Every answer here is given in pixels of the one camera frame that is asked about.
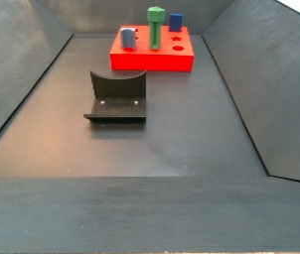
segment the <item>bin floor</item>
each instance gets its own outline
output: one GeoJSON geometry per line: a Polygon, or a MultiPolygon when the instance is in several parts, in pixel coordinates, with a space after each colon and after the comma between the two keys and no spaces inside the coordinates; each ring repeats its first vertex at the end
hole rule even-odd
{"type": "Polygon", "coordinates": [[[75,36],[0,134],[0,253],[297,252],[300,183],[265,175],[199,36],[191,73],[147,73],[144,125],[92,125],[75,36]]]}

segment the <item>gray wall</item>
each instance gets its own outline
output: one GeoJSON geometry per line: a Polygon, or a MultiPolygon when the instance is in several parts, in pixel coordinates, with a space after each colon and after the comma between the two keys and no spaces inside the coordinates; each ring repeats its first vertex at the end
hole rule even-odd
{"type": "Polygon", "coordinates": [[[0,1],[0,128],[71,35],[39,0],[0,1]]]}
{"type": "Polygon", "coordinates": [[[300,181],[300,15],[235,0],[203,37],[269,174],[300,181]]]}
{"type": "Polygon", "coordinates": [[[146,11],[154,5],[165,8],[167,14],[183,13],[185,25],[189,26],[191,34],[201,34],[231,0],[41,0],[41,2],[79,34],[112,34],[122,24],[147,24],[146,11]]]}

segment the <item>green peg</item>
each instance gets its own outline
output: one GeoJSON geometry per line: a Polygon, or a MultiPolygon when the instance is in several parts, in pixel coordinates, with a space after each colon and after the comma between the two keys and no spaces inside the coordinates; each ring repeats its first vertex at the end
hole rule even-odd
{"type": "Polygon", "coordinates": [[[147,10],[147,21],[150,26],[150,49],[160,49],[160,26],[166,19],[166,11],[159,7],[150,7],[147,10]]]}

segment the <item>red base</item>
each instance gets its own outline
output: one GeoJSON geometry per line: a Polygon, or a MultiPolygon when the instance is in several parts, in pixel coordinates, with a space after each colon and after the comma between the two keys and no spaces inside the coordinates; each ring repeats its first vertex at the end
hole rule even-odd
{"type": "Polygon", "coordinates": [[[135,28],[135,51],[120,48],[120,32],[118,32],[110,50],[111,69],[146,69],[165,71],[191,71],[194,51],[187,28],[182,32],[169,32],[169,26],[162,26],[160,50],[150,50],[148,26],[122,26],[135,28]]]}

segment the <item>blue block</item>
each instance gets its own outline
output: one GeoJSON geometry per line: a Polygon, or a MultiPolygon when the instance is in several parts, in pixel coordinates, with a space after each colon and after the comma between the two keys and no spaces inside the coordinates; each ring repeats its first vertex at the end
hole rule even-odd
{"type": "Polygon", "coordinates": [[[170,14],[170,32],[181,32],[183,23],[183,14],[170,14]]]}

